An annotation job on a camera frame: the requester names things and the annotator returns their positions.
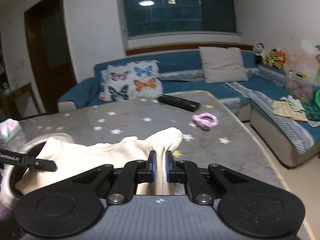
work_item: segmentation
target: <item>door frame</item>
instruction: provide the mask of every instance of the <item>door frame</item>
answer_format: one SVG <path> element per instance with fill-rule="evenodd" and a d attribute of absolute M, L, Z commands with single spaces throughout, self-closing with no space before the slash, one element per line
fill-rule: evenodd
<path fill-rule="evenodd" d="M 39 56 L 43 53 L 39 52 L 39 40 L 35 39 L 35 35 L 33 32 L 33 27 L 32 27 L 32 22 L 33 20 L 36 19 L 36 14 L 38 14 L 39 12 L 41 12 L 41 10 L 44 10 L 45 8 L 48 7 L 48 4 L 50 5 L 50 3 L 55 4 L 55 3 L 59 3 L 60 6 L 60 12 L 61 12 L 61 18 L 62 18 L 62 22 L 64 25 L 64 35 L 65 35 L 65 42 L 66 42 L 66 46 L 68 48 L 68 52 L 69 52 L 69 57 L 68 57 L 68 62 L 69 62 L 69 66 L 71 68 L 72 71 L 72 81 L 74 83 L 74 86 L 77 84 L 76 82 L 76 77 L 75 77 L 75 72 L 74 72 L 74 68 L 73 68 L 73 64 L 72 64 L 72 60 L 71 60 L 71 55 L 70 55 L 70 48 L 69 48 L 69 44 L 68 44 L 68 37 L 67 37 L 67 30 L 66 30 L 66 24 L 65 24 L 65 13 L 64 13 L 64 6 L 63 6 L 63 0 L 41 0 L 40 2 L 38 2 L 37 4 L 35 4 L 34 6 L 32 6 L 31 8 L 29 8 L 27 11 L 25 11 L 24 13 L 24 19 L 25 19 L 25 31 L 26 31 L 26 39 L 27 39 L 27 45 L 28 45 L 28 52 L 29 52 L 29 58 L 30 58 L 30 62 L 31 62 L 31 69 L 35 78 L 35 82 L 36 82 L 36 86 L 38 87 L 38 91 L 42 100 L 42 103 L 44 105 L 44 108 L 46 110 L 46 112 L 48 112 L 48 106 L 49 106 L 49 102 L 50 100 L 47 98 L 46 94 L 45 94 L 45 88 L 43 87 L 42 83 L 38 82 L 37 83 L 37 79 L 41 79 L 44 78 L 42 77 L 41 73 L 39 73 L 38 68 L 34 67 L 37 64 L 39 65 Z"/>

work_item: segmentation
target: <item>doorway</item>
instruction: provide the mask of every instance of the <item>doorway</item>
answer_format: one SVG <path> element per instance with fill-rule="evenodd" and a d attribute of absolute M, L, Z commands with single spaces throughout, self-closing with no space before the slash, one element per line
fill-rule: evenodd
<path fill-rule="evenodd" d="M 36 84 L 47 114 L 76 85 L 64 23 L 63 0 L 42 0 L 25 12 L 26 38 Z"/>

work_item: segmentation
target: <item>gray fabric mat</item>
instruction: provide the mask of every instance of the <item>gray fabric mat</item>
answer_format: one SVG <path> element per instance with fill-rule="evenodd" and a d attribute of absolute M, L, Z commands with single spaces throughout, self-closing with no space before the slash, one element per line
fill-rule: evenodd
<path fill-rule="evenodd" d="M 55 132 L 67 133 L 75 143 L 86 146 L 114 144 L 124 137 L 146 139 L 158 131 L 176 127 L 186 137 L 177 149 L 182 155 L 175 156 L 175 159 L 193 161 L 204 168 L 210 163 L 218 163 L 283 188 L 252 135 L 219 100 L 206 91 L 175 95 L 201 103 L 196 114 L 208 112 L 217 116 L 218 126 L 203 131 L 190 125 L 194 113 L 143 98 L 24 120 L 20 122 L 23 132 L 3 147 L 18 150 L 23 143 L 37 136 Z M 310 239 L 304 227 L 301 227 L 299 236 L 303 240 Z"/>

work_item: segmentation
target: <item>orange butterfly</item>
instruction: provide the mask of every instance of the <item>orange butterfly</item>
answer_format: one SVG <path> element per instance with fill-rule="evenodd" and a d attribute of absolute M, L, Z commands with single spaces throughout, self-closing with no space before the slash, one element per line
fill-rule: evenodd
<path fill-rule="evenodd" d="M 134 84 L 136 86 L 136 91 L 137 92 L 141 92 L 141 90 L 144 88 L 144 87 L 149 87 L 149 88 L 156 88 L 156 79 L 155 78 L 151 78 L 147 83 L 143 83 L 139 80 L 135 80 L 134 81 Z"/>

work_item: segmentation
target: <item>panda plush toy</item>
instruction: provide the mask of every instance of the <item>panda plush toy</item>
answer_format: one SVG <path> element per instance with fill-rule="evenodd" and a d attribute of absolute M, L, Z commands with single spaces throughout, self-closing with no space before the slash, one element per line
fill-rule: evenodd
<path fill-rule="evenodd" d="M 264 45 L 262 43 L 258 43 L 254 46 L 253 51 L 256 54 L 256 64 L 262 63 L 262 61 L 267 58 L 267 52 L 264 50 Z"/>

